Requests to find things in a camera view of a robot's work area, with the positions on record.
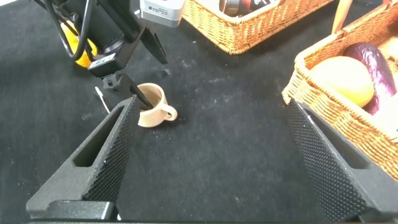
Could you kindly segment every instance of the eggplant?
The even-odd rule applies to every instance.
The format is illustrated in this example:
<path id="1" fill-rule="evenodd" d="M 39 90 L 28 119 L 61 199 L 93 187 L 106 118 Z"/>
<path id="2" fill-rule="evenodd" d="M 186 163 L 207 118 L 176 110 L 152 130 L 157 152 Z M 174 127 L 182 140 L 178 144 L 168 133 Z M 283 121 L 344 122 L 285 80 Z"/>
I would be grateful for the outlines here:
<path id="1" fill-rule="evenodd" d="M 374 115 L 383 103 L 388 102 L 388 98 L 397 93 L 394 78 L 388 67 L 387 61 L 378 47 L 367 42 L 359 42 L 347 47 L 343 53 L 344 56 L 355 58 L 362 62 L 371 75 L 374 96 L 372 100 L 364 106 L 371 115 Z"/>

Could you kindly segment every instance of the cup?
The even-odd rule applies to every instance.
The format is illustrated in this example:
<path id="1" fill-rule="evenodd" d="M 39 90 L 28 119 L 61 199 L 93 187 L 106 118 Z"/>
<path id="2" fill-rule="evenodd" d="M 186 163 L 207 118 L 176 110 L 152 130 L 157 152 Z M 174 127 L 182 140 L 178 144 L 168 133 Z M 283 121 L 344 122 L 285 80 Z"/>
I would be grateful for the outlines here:
<path id="1" fill-rule="evenodd" d="M 164 120 L 174 121 L 177 111 L 167 104 L 163 89 L 153 83 L 144 83 L 137 86 L 149 102 L 154 106 L 150 110 L 141 110 L 138 125 L 151 128 L 160 125 Z"/>

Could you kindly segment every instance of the black table surface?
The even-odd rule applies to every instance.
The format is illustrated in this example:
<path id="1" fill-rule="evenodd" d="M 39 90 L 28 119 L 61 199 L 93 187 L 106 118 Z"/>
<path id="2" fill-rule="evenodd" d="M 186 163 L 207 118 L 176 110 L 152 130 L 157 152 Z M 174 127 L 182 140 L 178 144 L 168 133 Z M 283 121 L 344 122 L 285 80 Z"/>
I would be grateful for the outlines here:
<path id="1" fill-rule="evenodd" d="M 347 22 L 379 4 L 354 1 Z M 137 133 L 117 203 L 122 218 L 322 221 L 280 93 L 295 56 L 330 33 L 336 7 L 238 56 L 184 20 L 176 29 L 156 26 L 169 64 L 140 44 L 124 71 L 136 83 L 159 84 L 178 119 Z M 67 57 L 36 3 L 0 7 L 0 30 L 0 223 L 7 224 L 29 218 L 26 201 L 106 112 L 94 89 L 101 80 Z"/>

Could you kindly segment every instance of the white label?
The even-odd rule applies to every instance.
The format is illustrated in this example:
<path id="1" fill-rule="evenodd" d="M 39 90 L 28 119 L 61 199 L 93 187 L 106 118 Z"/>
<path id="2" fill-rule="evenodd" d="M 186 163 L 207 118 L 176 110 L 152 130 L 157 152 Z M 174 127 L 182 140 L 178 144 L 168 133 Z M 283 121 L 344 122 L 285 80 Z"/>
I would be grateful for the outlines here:
<path id="1" fill-rule="evenodd" d="M 162 9 L 159 6 L 148 6 L 148 9 L 163 16 L 167 16 L 169 14 L 169 11 L 167 9 Z"/>
<path id="2" fill-rule="evenodd" d="M 88 69 L 98 67 L 100 65 L 105 64 L 108 61 L 113 60 L 115 55 L 116 55 L 116 53 L 113 53 L 111 55 L 108 55 L 106 57 L 103 57 L 103 58 L 101 58 L 99 60 L 94 61 L 93 63 L 91 63 L 91 65 L 88 67 Z"/>

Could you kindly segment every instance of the black cable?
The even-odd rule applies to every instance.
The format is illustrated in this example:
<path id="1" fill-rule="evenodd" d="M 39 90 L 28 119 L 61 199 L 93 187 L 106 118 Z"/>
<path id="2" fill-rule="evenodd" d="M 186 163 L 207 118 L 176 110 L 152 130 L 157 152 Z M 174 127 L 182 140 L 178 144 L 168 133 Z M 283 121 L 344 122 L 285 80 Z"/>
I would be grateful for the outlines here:
<path id="1" fill-rule="evenodd" d="M 89 59 L 90 61 L 94 62 L 95 59 L 94 59 L 94 55 L 93 55 L 93 53 L 92 53 L 92 50 L 93 50 L 93 49 L 91 48 L 90 44 L 87 43 L 87 44 L 86 44 L 87 57 L 88 57 L 88 59 Z"/>
<path id="2" fill-rule="evenodd" d="M 42 3 L 40 0 L 34 0 L 38 5 L 40 5 L 43 9 L 45 9 L 45 10 L 47 10 L 47 7 L 45 7 L 45 4 L 44 3 Z M 56 14 L 57 15 L 57 19 L 59 20 L 59 21 L 61 21 L 62 23 L 64 23 L 65 25 L 66 25 L 66 27 L 70 30 L 70 32 L 72 32 L 75 36 L 79 36 L 79 34 L 78 34 L 78 32 L 76 32 L 76 30 L 73 28 L 73 27 L 71 27 L 70 25 L 69 25 L 69 23 L 62 17 L 62 16 L 60 16 L 60 15 L 58 15 L 58 14 Z"/>
<path id="3" fill-rule="evenodd" d="M 50 0 L 44 0 L 44 4 L 47 8 L 47 11 L 50 13 L 51 18 L 53 19 L 55 23 L 55 27 L 58 30 L 58 33 L 61 37 L 61 41 L 63 43 L 63 46 L 65 50 L 67 51 L 68 55 L 70 58 L 74 60 L 78 60 L 82 55 L 83 52 L 85 51 L 85 47 L 87 44 L 87 37 L 88 37 L 88 26 L 90 24 L 90 17 L 91 17 L 91 12 L 93 10 L 95 0 L 86 0 L 86 8 L 85 8 L 85 14 L 83 16 L 83 25 L 81 27 L 81 32 L 79 36 L 79 43 L 77 46 L 77 50 L 75 53 L 70 48 L 69 42 L 67 37 L 65 36 L 65 33 L 63 32 L 61 25 L 57 19 L 57 14 L 54 11 L 54 8 L 52 6 L 52 3 Z"/>

